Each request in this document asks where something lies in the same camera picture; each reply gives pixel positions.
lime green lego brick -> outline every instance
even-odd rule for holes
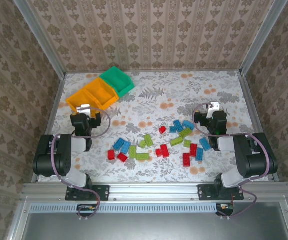
[[[170,145],[172,147],[174,147],[175,145],[178,145],[178,144],[181,144],[183,142],[183,138],[182,137],[178,137],[178,138],[175,138],[173,140],[170,141]]]
[[[188,135],[190,135],[192,132],[193,132],[193,131],[192,131],[189,127],[187,127],[187,128],[185,128],[183,131],[181,131],[181,132],[179,133],[179,136],[184,139],[185,137],[187,137]]]
[[[150,155],[148,153],[137,153],[136,160],[149,160]]]
[[[140,143],[139,143],[139,147],[140,148],[145,148],[147,146],[147,144],[146,144],[146,141],[145,140],[142,140],[142,141],[140,141]]]
[[[151,138],[151,136],[150,136],[149,134],[145,135],[145,136],[144,136],[144,139],[145,139],[146,145],[147,145],[148,147],[151,147],[151,146],[154,145],[154,143],[153,143],[153,141],[152,141],[152,138]]]
[[[184,140],[184,147],[190,148],[191,147],[191,141],[190,140]]]
[[[129,158],[136,159],[136,146],[129,147]]]

wallpaper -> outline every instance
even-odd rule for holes
[[[0,0],[0,239],[12,223],[59,79],[11,0]]]
[[[273,0],[28,0],[67,72],[238,69]]]
[[[246,77],[280,180],[288,181],[288,3]]]

lego brick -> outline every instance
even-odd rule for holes
[[[192,144],[190,145],[189,155],[190,155],[191,157],[196,157],[197,151],[198,151],[198,145],[192,143]]]
[[[172,147],[174,147],[175,145],[178,145],[178,144],[181,144],[183,142],[183,138],[182,137],[178,137],[178,138],[175,138],[173,140],[170,141],[170,145]]]
[[[161,127],[159,128],[159,133],[160,133],[160,134],[165,133],[165,131],[166,131],[166,127],[165,127],[165,126],[161,126]]]
[[[125,161],[128,159],[128,157],[125,156],[123,153],[120,153],[120,154],[117,156],[117,158],[118,158],[119,160],[121,160],[123,163],[125,163]]]
[[[210,146],[208,140],[205,137],[200,139],[199,143],[202,145],[204,151],[211,150],[211,146]]]
[[[179,120],[176,120],[173,122],[174,123],[174,126],[176,127],[176,130],[180,133],[182,132],[184,129],[182,127],[182,124]]]
[[[119,140],[117,140],[117,142],[114,144],[113,148],[118,151],[121,149],[121,147],[123,146],[125,140],[123,140],[122,138],[120,138]]]
[[[196,161],[202,162],[203,161],[203,148],[197,149]]]
[[[108,160],[115,160],[115,152],[114,152],[114,150],[108,150],[107,157],[108,157]]]
[[[162,144],[160,149],[162,151],[163,158],[168,158],[170,156],[168,146],[166,144]]]
[[[151,136],[150,136],[149,134],[146,134],[146,135],[144,136],[144,139],[145,139],[146,145],[147,145],[148,147],[151,147],[151,146],[154,145],[154,143],[153,143],[153,141],[152,141],[152,138],[151,138]]]
[[[146,141],[145,140],[142,140],[142,141],[140,141],[140,143],[139,143],[139,147],[140,148],[145,148],[147,146],[147,144],[146,144]]]
[[[169,127],[169,133],[170,134],[176,134],[176,126],[170,126]]]
[[[190,167],[191,159],[189,153],[183,153],[183,167]]]
[[[130,149],[130,146],[131,146],[131,143],[129,141],[125,141],[123,146],[122,146],[122,149],[120,150],[120,152],[122,154],[128,154],[128,151]]]
[[[161,149],[156,149],[156,156],[162,157],[162,150]]]
[[[187,121],[187,120],[185,120],[185,121],[183,122],[183,127],[189,128],[189,129],[191,129],[192,131],[193,131],[194,128],[195,128],[194,123],[191,123],[191,122],[189,122],[189,121]]]
[[[136,146],[129,147],[129,158],[136,159]]]
[[[190,140],[184,140],[184,147],[190,148],[191,147],[191,141]]]
[[[149,160],[150,155],[148,153],[137,153],[136,160]]]
[[[185,138],[185,137],[187,137],[188,135],[190,135],[191,133],[192,133],[193,131],[190,129],[190,128],[185,128],[183,131],[181,131],[180,133],[179,133],[179,136],[181,137],[181,138]]]

black bracket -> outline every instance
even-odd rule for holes
[[[226,188],[222,184],[222,174],[219,174],[214,184],[197,185],[200,201],[231,201],[244,200],[243,192],[238,187]]]
[[[244,200],[244,195],[240,193],[238,187],[226,188],[220,194],[217,194],[214,184],[197,185],[197,189],[200,201],[231,201],[232,198],[234,200]]]
[[[92,190],[95,191],[101,202],[109,200],[110,196],[110,185],[93,185]],[[89,191],[81,191],[75,188],[67,187],[66,190],[66,201],[96,201],[96,196]]]

orange bin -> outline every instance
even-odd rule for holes
[[[93,108],[106,110],[119,99],[114,88],[98,77],[80,91],[67,98],[66,102],[76,112],[76,108],[83,104],[89,104]],[[95,117],[97,112],[92,111],[91,116]]]

